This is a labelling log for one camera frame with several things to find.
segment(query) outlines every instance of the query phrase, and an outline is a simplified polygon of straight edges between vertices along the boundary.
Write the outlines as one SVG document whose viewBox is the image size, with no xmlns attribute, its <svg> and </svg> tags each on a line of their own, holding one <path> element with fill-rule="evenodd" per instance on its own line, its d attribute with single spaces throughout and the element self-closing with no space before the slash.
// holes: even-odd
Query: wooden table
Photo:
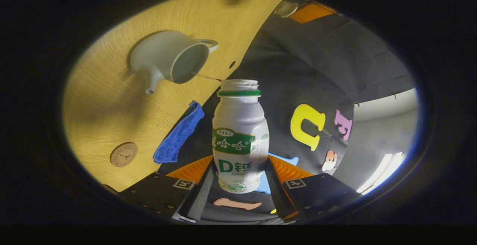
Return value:
<svg viewBox="0 0 477 245">
<path fill-rule="evenodd" d="M 145 79 L 130 71 L 129 55 L 141 39 L 163 30 L 219 42 L 201 74 L 226 79 L 267 17 L 282 0 L 169 0 L 119 24 L 96 41 L 70 73 L 63 122 L 79 162 L 99 182 L 122 191 L 159 168 L 153 154 L 192 100 L 204 104 L 219 82 L 195 77 L 177 85 L 161 81 L 145 93 Z M 121 143 L 138 146 L 125 167 L 110 163 Z"/>
</svg>

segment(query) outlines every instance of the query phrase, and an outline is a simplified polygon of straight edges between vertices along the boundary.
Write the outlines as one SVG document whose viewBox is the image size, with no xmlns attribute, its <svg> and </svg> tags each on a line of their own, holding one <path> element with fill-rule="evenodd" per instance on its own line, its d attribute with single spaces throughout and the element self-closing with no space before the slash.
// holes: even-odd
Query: blue towel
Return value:
<svg viewBox="0 0 477 245">
<path fill-rule="evenodd" d="M 288 162 L 288 163 L 290 163 L 294 166 L 296 166 L 298 164 L 298 161 L 300 160 L 300 158 L 298 158 L 298 157 L 288 159 L 288 158 L 283 158 L 281 156 L 278 156 L 278 155 L 275 155 L 275 154 L 272 154 L 272 153 L 269 153 L 269 155 L 274 156 L 276 158 L 280 158 L 281 160 L 284 160 L 284 161 L 286 161 L 286 162 Z M 265 175 L 265 173 L 262 174 L 262 177 L 260 178 L 260 185 L 257 189 L 255 189 L 255 191 L 270 194 L 270 185 L 268 184 L 267 175 Z"/>
<path fill-rule="evenodd" d="M 204 117 L 202 106 L 193 101 L 182 118 L 169 132 L 154 153 L 157 164 L 177 162 L 177 154 L 187 138 L 194 132 L 196 125 Z"/>
</svg>

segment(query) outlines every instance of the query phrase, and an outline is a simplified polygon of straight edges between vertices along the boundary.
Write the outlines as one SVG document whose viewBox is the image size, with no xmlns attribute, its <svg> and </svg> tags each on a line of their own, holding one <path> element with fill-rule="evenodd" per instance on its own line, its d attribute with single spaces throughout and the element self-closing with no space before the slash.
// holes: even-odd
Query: bottle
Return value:
<svg viewBox="0 0 477 245">
<path fill-rule="evenodd" d="M 224 80 L 212 120 L 212 150 L 220 187 L 233 194 L 254 191 L 269 150 L 269 130 L 256 80 Z"/>
</svg>

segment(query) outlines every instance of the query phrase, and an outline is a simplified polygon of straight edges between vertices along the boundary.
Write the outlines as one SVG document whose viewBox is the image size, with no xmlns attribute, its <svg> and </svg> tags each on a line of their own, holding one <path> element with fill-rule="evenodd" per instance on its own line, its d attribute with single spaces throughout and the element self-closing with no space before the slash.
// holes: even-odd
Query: wall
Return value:
<svg viewBox="0 0 477 245">
<path fill-rule="evenodd" d="M 407 154 L 414 139 L 417 109 L 353 123 L 346 154 L 334 177 L 358 189 L 376 170 L 385 154 Z"/>
</svg>

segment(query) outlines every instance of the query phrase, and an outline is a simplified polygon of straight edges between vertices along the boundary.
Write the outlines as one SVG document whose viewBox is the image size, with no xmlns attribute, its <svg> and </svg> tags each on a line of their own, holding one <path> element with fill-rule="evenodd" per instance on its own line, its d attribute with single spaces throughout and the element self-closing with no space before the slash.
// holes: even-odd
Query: yellow letter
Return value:
<svg viewBox="0 0 477 245">
<path fill-rule="evenodd" d="M 320 136 L 311 136 L 301 129 L 301 123 L 304 119 L 309 120 L 313 124 L 315 124 L 319 131 L 323 130 L 325 126 L 325 114 L 319 113 L 315 109 L 313 109 L 308 104 L 300 104 L 293 113 L 293 117 L 291 118 L 291 134 L 293 137 L 312 148 L 312 151 L 315 151 L 318 143 L 320 142 Z"/>
</svg>

